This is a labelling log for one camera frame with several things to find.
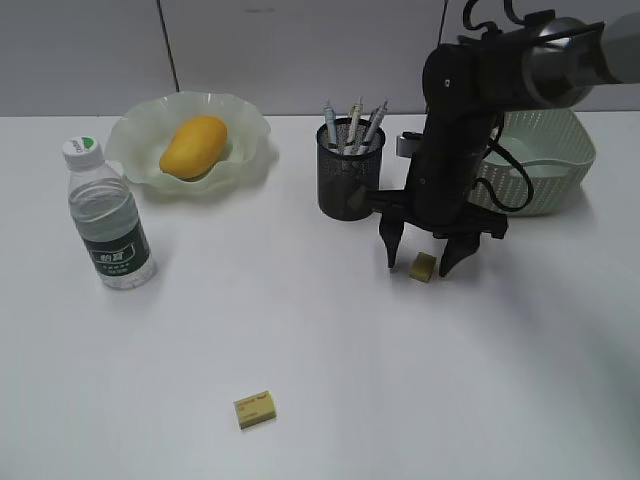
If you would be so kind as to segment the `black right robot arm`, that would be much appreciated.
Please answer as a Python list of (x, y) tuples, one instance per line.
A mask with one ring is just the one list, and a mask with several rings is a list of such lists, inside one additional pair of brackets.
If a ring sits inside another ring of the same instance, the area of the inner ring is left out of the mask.
[(512, 207), (496, 201), (491, 211), (468, 196), (488, 183), (477, 173), (489, 151), (515, 161), (492, 135), (506, 113), (568, 108), (597, 85), (639, 81), (637, 13), (586, 24), (557, 17), (552, 9), (518, 17), (506, 1), (504, 12), (516, 28), (505, 32), (493, 21), (473, 24), (474, 6), (466, 3), (463, 25), (482, 30), (482, 36), (440, 44), (426, 60), (428, 112), (404, 188), (364, 195), (365, 204), (381, 215), (379, 234), (390, 266), (407, 224), (446, 240), (440, 276), (475, 254), (482, 234), (504, 237)]

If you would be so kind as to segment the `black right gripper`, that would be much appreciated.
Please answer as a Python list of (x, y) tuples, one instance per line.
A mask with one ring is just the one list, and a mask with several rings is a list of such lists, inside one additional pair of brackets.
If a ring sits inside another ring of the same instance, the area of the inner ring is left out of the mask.
[(508, 229), (505, 214), (470, 203), (463, 190), (439, 187), (365, 190), (362, 204), (382, 213), (379, 235), (385, 246), (389, 269), (396, 264), (405, 223), (436, 236), (450, 236), (438, 270), (442, 278), (461, 261), (476, 254), (480, 247), (480, 233), (503, 239)]

